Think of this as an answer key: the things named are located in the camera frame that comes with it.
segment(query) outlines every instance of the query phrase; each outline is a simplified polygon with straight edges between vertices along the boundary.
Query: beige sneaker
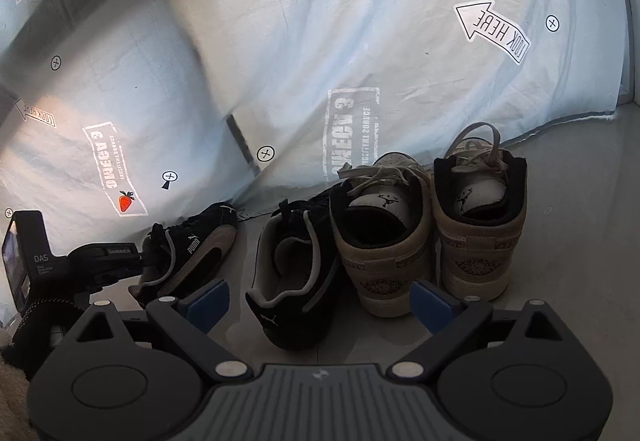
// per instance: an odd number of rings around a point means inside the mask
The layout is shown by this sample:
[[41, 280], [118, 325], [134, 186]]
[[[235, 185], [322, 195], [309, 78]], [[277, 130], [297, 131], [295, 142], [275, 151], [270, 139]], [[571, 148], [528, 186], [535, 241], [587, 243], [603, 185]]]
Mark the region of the beige sneaker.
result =
[[406, 154], [338, 172], [331, 221], [342, 263], [363, 307], [373, 315], [410, 312], [409, 289], [434, 278], [430, 178]]
[[[465, 136], [487, 125], [494, 142]], [[489, 123], [468, 126], [433, 164], [433, 214], [442, 244], [440, 273], [455, 297], [498, 297], [527, 213], [527, 162], [500, 147]]]

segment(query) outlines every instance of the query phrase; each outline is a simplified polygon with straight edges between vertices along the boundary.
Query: shoelace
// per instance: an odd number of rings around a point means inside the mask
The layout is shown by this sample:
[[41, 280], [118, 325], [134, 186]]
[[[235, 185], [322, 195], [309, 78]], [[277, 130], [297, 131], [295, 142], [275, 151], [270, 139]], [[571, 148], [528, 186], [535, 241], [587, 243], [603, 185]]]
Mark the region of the shoelace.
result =
[[417, 175], [428, 185], [431, 184], [428, 172], [423, 170], [415, 161], [408, 159], [400, 161], [395, 166], [361, 165], [354, 168], [349, 163], [345, 163], [342, 168], [338, 170], [338, 177], [340, 179], [361, 181], [358, 185], [347, 192], [348, 196], [357, 197], [370, 186], [385, 184], [386, 181], [409, 186], [409, 181], [405, 177], [405, 174], [408, 172]]
[[[481, 126], [488, 126], [491, 128], [494, 134], [494, 142], [490, 143], [489, 141], [472, 137], [465, 138], [465, 136], [479, 128]], [[464, 150], [460, 151], [460, 144], [465, 142]], [[470, 145], [473, 144], [475, 150], [470, 148]], [[454, 166], [451, 171], [455, 174], [468, 174], [472, 172], [492, 172], [494, 174], [500, 174], [506, 178], [504, 173], [508, 170], [509, 166], [505, 163], [500, 154], [500, 132], [496, 129], [491, 123], [486, 122], [478, 122], [466, 127], [458, 137], [455, 138], [452, 145], [447, 150], [445, 154], [445, 158], [450, 157], [455, 154], [458, 158], [456, 166]]]

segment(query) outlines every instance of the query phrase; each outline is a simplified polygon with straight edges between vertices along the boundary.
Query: orange strawberry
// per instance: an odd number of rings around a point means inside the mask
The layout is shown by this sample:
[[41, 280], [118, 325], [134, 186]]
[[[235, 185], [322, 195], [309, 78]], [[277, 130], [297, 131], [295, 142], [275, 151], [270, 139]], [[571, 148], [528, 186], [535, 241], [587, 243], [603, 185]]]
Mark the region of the orange strawberry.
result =
[[123, 192], [122, 190], [120, 190], [120, 193], [122, 194], [119, 201], [120, 211], [126, 212], [127, 209], [131, 206], [131, 203], [135, 200], [133, 197], [133, 192]]

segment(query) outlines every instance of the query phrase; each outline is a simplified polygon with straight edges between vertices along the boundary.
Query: look here arrow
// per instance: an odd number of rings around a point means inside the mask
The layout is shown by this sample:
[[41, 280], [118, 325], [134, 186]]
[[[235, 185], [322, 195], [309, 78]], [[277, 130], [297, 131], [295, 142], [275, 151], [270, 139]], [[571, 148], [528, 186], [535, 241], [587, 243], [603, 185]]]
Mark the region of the look here arrow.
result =
[[49, 114], [44, 110], [34, 107], [22, 98], [15, 102], [15, 108], [18, 109], [18, 112], [20, 112], [24, 121], [27, 121], [27, 116], [29, 116], [54, 128], [56, 126], [56, 120], [54, 119], [53, 114]]
[[473, 42], [476, 35], [500, 47], [520, 65], [531, 46], [521, 27], [493, 10], [495, 1], [479, 0], [454, 6], [458, 21], [465, 31], [466, 40]]

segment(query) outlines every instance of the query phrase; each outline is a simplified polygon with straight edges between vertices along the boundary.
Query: printed fabric backdrop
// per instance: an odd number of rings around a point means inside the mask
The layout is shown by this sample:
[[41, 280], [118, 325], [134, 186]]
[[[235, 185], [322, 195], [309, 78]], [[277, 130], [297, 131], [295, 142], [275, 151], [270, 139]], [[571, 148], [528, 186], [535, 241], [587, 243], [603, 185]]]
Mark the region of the printed fabric backdrop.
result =
[[[53, 253], [242, 217], [472, 121], [612, 111], [625, 0], [0, 0], [0, 211]], [[0, 227], [4, 235], [5, 227]], [[13, 313], [0, 279], [0, 321]]]

